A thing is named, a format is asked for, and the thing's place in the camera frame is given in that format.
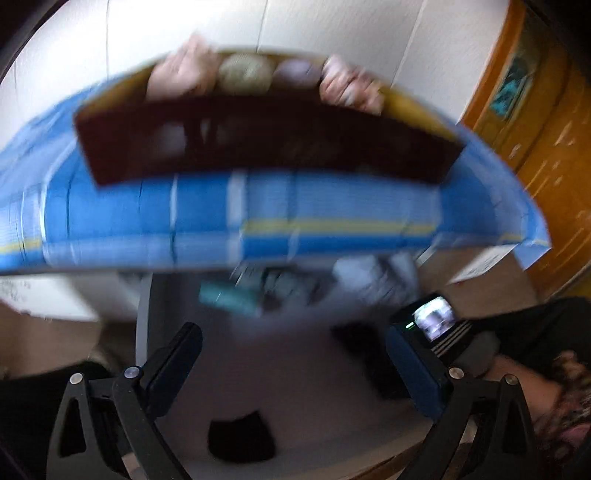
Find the person's right hand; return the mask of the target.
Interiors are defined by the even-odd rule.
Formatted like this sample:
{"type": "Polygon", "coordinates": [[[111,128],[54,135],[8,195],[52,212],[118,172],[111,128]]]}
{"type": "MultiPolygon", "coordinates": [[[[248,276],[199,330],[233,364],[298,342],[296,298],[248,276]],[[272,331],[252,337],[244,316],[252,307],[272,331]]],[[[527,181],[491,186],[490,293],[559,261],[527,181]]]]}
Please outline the person's right hand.
{"type": "Polygon", "coordinates": [[[499,381],[506,375],[514,375],[519,380],[533,423],[548,415],[561,395],[562,387],[558,383],[546,380],[508,357],[496,356],[486,378],[499,381]]]}

